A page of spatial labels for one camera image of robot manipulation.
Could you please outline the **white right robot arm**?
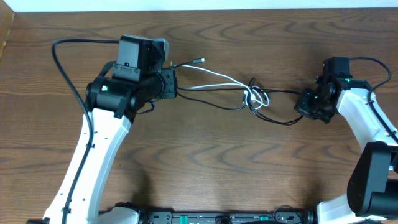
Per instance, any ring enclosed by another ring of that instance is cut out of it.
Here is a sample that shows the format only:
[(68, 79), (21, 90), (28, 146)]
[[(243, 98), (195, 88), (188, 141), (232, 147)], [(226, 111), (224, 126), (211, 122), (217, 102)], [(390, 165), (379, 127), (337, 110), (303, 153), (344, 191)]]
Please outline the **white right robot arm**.
[(389, 121), (375, 87), (350, 74), (352, 58), (323, 61), (317, 88), (305, 89), (295, 105), (303, 117), (329, 123), (339, 114), (349, 124), (361, 156), (348, 181), (346, 193), (320, 202), (316, 223), (379, 223), (397, 219), (397, 128)]

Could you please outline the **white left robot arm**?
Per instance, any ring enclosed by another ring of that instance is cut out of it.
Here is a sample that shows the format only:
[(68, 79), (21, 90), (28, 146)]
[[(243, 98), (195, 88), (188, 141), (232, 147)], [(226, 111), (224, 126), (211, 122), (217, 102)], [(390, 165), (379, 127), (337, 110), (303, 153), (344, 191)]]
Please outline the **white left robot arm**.
[(122, 35), (118, 58), (106, 63), (88, 84), (80, 138), (61, 187), (41, 219), (33, 223), (140, 223), (139, 209), (127, 203), (100, 212), (100, 202), (117, 151), (146, 104), (177, 96), (173, 68), (164, 68), (169, 43)]

